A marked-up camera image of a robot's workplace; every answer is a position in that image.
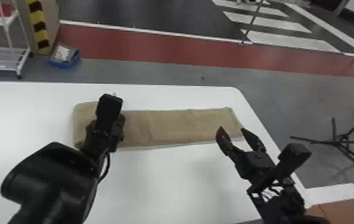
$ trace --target cable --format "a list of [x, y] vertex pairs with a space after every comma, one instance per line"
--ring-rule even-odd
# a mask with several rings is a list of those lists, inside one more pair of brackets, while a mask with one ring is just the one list
[[102, 176], [99, 178], [99, 182], [100, 183], [107, 175], [107, 173], [109, 172], [109, 167], [110, 167], [110, 153], [106, 154], [106, 167], [105, 167], [105, 171], [103, 172]]

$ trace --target tripod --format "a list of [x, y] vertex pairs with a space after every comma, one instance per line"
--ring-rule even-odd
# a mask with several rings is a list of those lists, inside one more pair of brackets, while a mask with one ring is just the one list
[[309, 138], [301, 138], [296, 136], [290, 136], [291, 139], [296, 139], [300, 141], [310, 142], [311, 144], [322, 144], [322, 145], [331, 145], [340, 150], [347, 158], [354, 162], [354, 152], [350, 149], [350, 144], [354, 144], [354, 141], [349, 139], [349, 136], [354, 132], [354, 127], [351, 128], [347, 133], [337, 135], [336, 120], [335, 118], [331, 119], [331, 124], [333, 127], [333, 137], [326, 141], [319, 141]]

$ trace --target black stand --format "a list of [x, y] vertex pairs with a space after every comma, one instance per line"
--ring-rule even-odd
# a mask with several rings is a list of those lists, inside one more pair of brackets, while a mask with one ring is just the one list
[[342, 135], [337, 135], [337, 128], [336, 128], [336, 120], [334, 118], [331, 119], [331, 124], [333, 126], [333, 138], [326, 140], [326, 141], [319, 141], [315, 139], [309, 139], [309, 138], [300, 138], [300, 137], [295, 137], [291, 136], [291, 139], [296, 139], [296, 140], [301, 140], [301, 141], [307, 141], [310, 142], [311, 144], [323, 144], [323, 145], [331, 145], [336, 147], [338, 150], [340, 150], [346, 157], [348, 157], [350, 160], [354, 162], [354, 152], [350, 150], [349, 146], [350, 144], [354, 144], [354, 141], [349, 140], [349, 135], [354, 132], [354, 127], [351, 128], [347, 133], [342, 134]]
[[[248, 29], [246, 29], [246, 31], [245, 31], [245, 36], [248, 36], [249, 30], [250, 30], [251, 26], [253, 25], [255, 18], [258, 16], [258, 13], [259, 13], [259, 10], [260, 10], [260, 7], [262, 6], [262, 4], [263, 4], [263, 0], [260, 0], [260, 2], [257, 5], [256, 11], [251, 19], [251, 22], [249, 23], [250, 27], [248, 27]], [[244, 39], [241, 41], [240, 45], [244, 45]]]

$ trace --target white floor marking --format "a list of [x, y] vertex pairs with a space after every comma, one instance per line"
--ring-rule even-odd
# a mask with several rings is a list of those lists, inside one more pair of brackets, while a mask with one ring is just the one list
[[241, 44], [251, 45], [251, 44], [253, 44], [253, 42], [251, 42], [251, 41], [242, 41]]
[[287, 46], [291, 48], [311, 49], [328, 52], [340, 52], [326, 41], [297, 38], [294, 36], [277, 35], [273, 33], [263, 33], [257, 31], [249, 31], [247, 38], [254, 43], [262, 43], [266, 45]]
[[268, 1], [263, 1], [263, 3], [265, 4], [265, 5], [270, 5], [270, 2], [268, 2]]
[[273, 20], [271, 18], [256, 17], [253, 24], [259, 26], [274, 27], [274, 28], [279, 28], [284, 30], [294, 30], [294, 31], [306, 32], [306, 33], [312, 33], [312, 31], [308, 30], [300, 23], [294, 23], [294, 22], [289, 22], [284, 20]]
[[139, 33], [150, 33], [150, 34], [157, 34], [157, 35], [166, 35], [166, 36], [179, 36], [183, 38], [194, 38], [194, 39], [202, 39], [208, 41], [221, 41], [221, 42], [230, 42], [230, 43], [241, 43], [241, 40], [237, 39], [227, 39], [227, 38], [214, 38], [211, 36], [201, 36], [201, 35], [191, 35], [191, 34], [184, 34], [184, 33], [173, 33], [173, 32], [164, 32], [164, 31], [157, 31], [157, 30], [147, 30], [147, 29], [138, 29], [138, 28], [130, 28], [130, 27], [123, 27], [123, 26], [111, 26], [105, 24], [96, 24], [96, 23], [85, 23], [79, 21], [71, 21], [71, 20], [60, 20], [61, 24], [72, 25], [72, 26], [85, 26], [85, 27], [93, 27], [93, 28], [100, 28], [100, 29], [110, 29], [110, 30], [124, 30], [124, 31], [133, 31]]
[[[252, 15], [245, 15], [239, 13], [231, 13], [223, 11], [223, 13], [231, 20], [237, 23], [250, 23], [253, 16]], [[305, 28], [299, 23], [284, 21], [284, 20], [274, 20], [271, 18], [263, 18], [263, 17], [256, 17], [255, 21], [253, 22], [254, 25], [258, 26], [267, 26], [267, 27], [274, 27], [278, 29], [285, 29], [285, 30], [294, 30], [306, 33], [312, 33], [310, 30]]]
[[283, 17], [288, 17], [284, 12], [277, 10], [275, 8], [261, 7], [259, 12], [265, 13], [265, 14], [272, 14], [272, 15], [279, 15], [279, 16], [283, 16]]
[[[247, 5], [247, 4], [240, 4], [238, 5], [236, 2], [226, 1], [226, 0], [212, 0], [216, 5], [228, 8], [236, 8], [238, 10], [246, 10], [255, 12], [257, 9], [257, 5]], [[259, 10], [260, 13], [271, 14], [271, 15], [279, 15], [283, 17], [288, 17], [284, 12], [274, 9], [274, 8], [267, 8], [261, 7]]]
[[286, 4], [286, 6], [290, 7], [292, 10], [295, 10], [297, 13], [299, 13], [299, 14], [305, 16], [306, 18], [312, 20], [317, 25], [325, 28], [330, 33], [336, 35], [338, 38], [340, 38], [341, 40], [345, 41], [346, 43], [348, 43], [349, 45], [354, 47], [354, 38], [352, 38], [349, 35], [343, 33], [341, 30], [333, 27], [332, 25], [326, 23], [325, 21], [323, 21], [320, 18], [312, 15], [311, 13], [307, 12], [306, 10], [304, 10], [303, 8], [301, 8], [301, 7], [297, 6], [297, 5], [289, 4], [289, 3], [285, 3], [285, 4]]
[[354, 57], [354, 53], [346, 53], [346, 52], [344, 52], [343, 55]]
[[223, 11], [223, 13], [233, 22], [237, 23], [250, 23], [253, 16], [252, 15], [244, 15], [239, 13], [231, 13]]

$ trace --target red floor stripe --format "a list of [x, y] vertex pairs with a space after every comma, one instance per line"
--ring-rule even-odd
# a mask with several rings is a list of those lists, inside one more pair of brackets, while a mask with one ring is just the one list
[[82, 57], [353, 76], [354, 58], [273, 46], [62, 25], [59, 41]]

